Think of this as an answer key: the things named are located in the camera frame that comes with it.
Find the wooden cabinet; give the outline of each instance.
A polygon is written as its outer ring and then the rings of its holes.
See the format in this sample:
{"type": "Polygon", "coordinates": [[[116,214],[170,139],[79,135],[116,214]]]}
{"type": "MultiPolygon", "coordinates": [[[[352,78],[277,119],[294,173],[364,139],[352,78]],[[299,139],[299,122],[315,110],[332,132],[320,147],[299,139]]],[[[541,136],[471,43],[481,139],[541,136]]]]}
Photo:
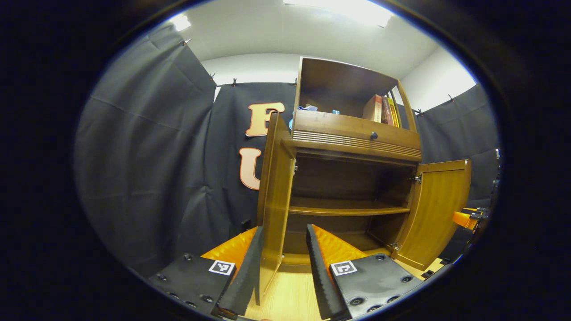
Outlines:
{"type": "Polygon", "coordinates": [[[309,264],[307,224],[424,270],[454,233],[453,212],[468,197],[470,160],[420,164],[404,89],[374,71],[302,58],[295,104],[306,103],[319,110],[296,110],[291,132],[278,113],[270,116],[258,202],[262,294],[280,264],[309,264]],[[360,118],[371,97],[392,96],[395,87],[409,129],[360,118]]]}

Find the ceiling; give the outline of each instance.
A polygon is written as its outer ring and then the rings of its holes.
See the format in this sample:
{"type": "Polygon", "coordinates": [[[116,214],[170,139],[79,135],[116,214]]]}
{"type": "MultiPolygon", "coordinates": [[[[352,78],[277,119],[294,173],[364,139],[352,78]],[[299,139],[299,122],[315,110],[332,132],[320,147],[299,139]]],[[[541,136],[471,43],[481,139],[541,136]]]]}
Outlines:
{"type": "Polygon", "coordinates": [[[404,78],[438,44],[399,17],[385,28],[282,0],[213,0],[185,12],[181,31],[200,61],[242,54],[300,54],[404,78]]]}

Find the white wall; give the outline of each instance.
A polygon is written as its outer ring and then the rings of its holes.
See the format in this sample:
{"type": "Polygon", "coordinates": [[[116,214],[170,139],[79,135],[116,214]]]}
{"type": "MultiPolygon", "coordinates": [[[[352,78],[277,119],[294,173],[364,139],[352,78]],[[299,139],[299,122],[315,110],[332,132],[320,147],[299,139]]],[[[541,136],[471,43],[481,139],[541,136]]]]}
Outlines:
{"type": "MultiPolygon", "coordinates": [[[[299,69],[300,55],[296,54],[248,54],[202,61],[217,85],[236,82],[291,82],[299,69]]],[[[439,47],[418,67],[401,79],[413,109],[429,110],[472,88],[476,82],[464,66],[439,47]]],[[[397,90],[393,91],[397,103],[403,101],[397,90]]]]}
{"type": "MultiPolygon", "coordinates": [[[[401,79],[413,109],[429,110],[472,88],[476,82],[466,68],[446,49],[439,47],[401,79]]],[[[402,99],[395,93],[396,100],[402,99]]]]}
{"type": "MultiPolygon", "coordinates": [[[[217,85],[236,82],[291,82],[299,70],[300,55],[249,54],[201,61],[217,85]]],[[[216,88],[215,97],[220,87],[216,88]]]]}

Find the wooden floor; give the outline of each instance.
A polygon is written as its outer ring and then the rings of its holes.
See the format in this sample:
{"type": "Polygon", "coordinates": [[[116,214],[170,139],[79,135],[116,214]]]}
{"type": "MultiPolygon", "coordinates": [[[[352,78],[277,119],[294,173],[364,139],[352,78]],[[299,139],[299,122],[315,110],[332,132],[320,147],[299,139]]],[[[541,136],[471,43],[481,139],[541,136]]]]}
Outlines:
{"type": "MultiPolygon", "coordinates": [[[[395,260],[405,270],[421,280],[424,280],[421,275],[426,271],[438,271],[443,266],[440,261],[441,259],[436,259],[425,271],[420,271],[395,260]]],[[[321,321],[310,266],[282,264],[260,306],[256,305],[254,296],[252,296],[245,317],[272,321],[321,321]]]]}

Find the ceiling light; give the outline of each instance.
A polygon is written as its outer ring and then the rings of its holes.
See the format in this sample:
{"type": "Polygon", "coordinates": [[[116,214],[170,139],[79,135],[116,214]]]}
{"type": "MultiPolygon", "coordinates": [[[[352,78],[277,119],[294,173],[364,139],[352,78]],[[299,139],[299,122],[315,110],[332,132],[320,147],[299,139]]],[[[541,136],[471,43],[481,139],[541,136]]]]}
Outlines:
{"type": "Polygon", "coordinates": [[[171,22],[175,25],[177,31],[181,31],[190,27],[190,22],[188,22],[188,17],[184,14],[179,14],[171,19],[171,22]]]}
{"type": "Polygon", "coordinates": [[[283,0],[286,5],[318,7],[349,16],[364,23],[385,27],[394,15],[389,10],[367,0],[283,0]]]}

